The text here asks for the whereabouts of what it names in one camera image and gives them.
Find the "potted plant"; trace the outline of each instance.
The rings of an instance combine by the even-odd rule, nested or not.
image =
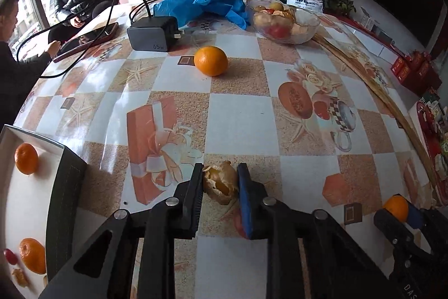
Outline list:
[[[350,12],[356,12],[356,8],[351,0],[324,0],[325,10],[336,15],[350,17]]]

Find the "orange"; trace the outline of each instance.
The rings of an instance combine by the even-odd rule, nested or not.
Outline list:
[[[206,46],[194,54],[194,65],[205,75],[216,77],[227,70],[227,56],[218,47]]]
[[[19,171],[25,175],[35,173],[39,166],[37,151],[29,143],[22,143],[17,147],[14,160]]]
[[[20,257],[23,264],[33,273],[44,275],[45,266],[45,248],[34,238],[24,238],[19,245]]]
[[[408,220],[408,202],[401,195],[390,197],[382,207],[387,209],[401,223],[405,223]]]

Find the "white tray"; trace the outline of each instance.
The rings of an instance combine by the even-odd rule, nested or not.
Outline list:
[[[22,174],[14,162],[14,153],[23,142],[33,145],[39,155],[38,170],[31,175]],[[33,273],[21,262],[20,241],[31,237],[44,247],[48,244],[46,268],[51,280],[71,256],[74,217],[87,164],[58,142],[5,125],[0,134],[0,166],[0,248],[16,254],[30,286],[16,284],[11,276],[14,266],[4,258],[0,275],[11,279],[26,299],[35,299],[44,289],[44,275]]]

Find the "man's hand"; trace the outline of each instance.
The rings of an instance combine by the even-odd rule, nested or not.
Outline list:
[[[77,29],[79,29],[80,27],[84,26],[84,22],[82,22],[78,17],[72,18],[70,20],[70,24],[73,27],[76,27]]]
[[[53,41],[51,44],[49,44],[46,47],[45,51],[50,54],[50,57],[52,59],[54,59],[56,54],[57,54],[57,52],[59,51],[59,49],[60,49],[60,42],[59,41]]]

